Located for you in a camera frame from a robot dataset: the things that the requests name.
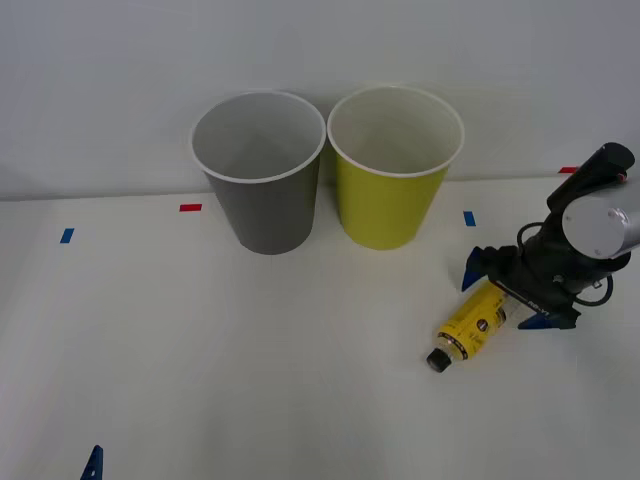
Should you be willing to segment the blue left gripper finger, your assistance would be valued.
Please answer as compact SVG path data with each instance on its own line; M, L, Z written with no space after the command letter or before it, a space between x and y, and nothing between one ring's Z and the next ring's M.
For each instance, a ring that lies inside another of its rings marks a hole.
M80 480L102 480L103 479L103 448L95 445L89 459L83 469Z

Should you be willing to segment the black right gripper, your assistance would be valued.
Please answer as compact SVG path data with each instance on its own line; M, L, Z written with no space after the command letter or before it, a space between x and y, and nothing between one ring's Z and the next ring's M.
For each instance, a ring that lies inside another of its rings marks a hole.
M484 277L532 309L518 323L519 330L571 330L581 316L574 307L577 297L603 278L603 262L565 241L530 239L521 248L476 246L466 260L461 290Z

